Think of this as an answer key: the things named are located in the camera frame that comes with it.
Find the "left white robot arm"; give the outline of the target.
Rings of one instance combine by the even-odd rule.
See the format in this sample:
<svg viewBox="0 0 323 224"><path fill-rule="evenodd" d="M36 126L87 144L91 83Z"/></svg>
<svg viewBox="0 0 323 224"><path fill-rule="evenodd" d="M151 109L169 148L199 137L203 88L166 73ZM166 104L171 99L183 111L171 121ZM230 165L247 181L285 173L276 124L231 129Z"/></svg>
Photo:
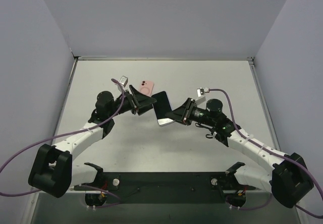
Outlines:
<svg viewBox="0 0 323 224"><path fill-rule="evenodd" d="M144 95L132 85L114 98L109 91L97 95L95 109L82 129L54 145L42 145L36 154L28 183L56 198L72 187L87 184L91 189L103 185L103 169L93 163L75 164L74 160L113 129L113 117L130 111L142 115L153 108L156 99Z"/></svg>

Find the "lavender phone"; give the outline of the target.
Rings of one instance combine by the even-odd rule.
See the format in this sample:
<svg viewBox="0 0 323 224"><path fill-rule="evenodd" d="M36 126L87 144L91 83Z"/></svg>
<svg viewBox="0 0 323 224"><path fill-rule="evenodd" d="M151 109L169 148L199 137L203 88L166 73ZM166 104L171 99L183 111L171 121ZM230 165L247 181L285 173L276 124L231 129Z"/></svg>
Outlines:
<svg viewBox="0 0 323 224"><path fill-rule="evenodd" d="M153 104L153 109L157 119L157 123L160 127L172 124L174 120L167 118L166 113L172 111L172 107L165 91L153 94L152 98L156 100Z"/></svg>

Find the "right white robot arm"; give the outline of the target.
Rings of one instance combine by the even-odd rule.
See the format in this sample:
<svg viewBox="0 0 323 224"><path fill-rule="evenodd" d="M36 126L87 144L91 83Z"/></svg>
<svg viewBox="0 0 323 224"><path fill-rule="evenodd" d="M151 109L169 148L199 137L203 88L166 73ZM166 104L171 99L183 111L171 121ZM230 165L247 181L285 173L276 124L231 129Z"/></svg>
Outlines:
<svg viewBox="0 0 323 224"><path fill-rule="evenodd" d="M241 152L269 175L249 174L246 168L239 167L234 176L240 185L267 190L283 206L294 207L314 187L304 159L297 153L288 155L254 139L235 125L222 112L222 108L223 104L218 99L208 100L206 108L202 109L194 99L188 98L183 105L167 112L166 116L182 125L196 122L208 126L219 142Z"/></svg>

